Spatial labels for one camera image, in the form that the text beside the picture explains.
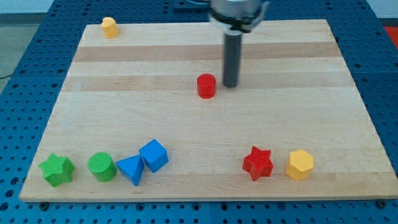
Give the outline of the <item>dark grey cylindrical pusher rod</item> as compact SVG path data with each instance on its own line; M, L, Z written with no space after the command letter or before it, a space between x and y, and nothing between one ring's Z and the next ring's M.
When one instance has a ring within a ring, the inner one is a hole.
M241 63L242 34L224 35L223 85L234 88L238 85Z

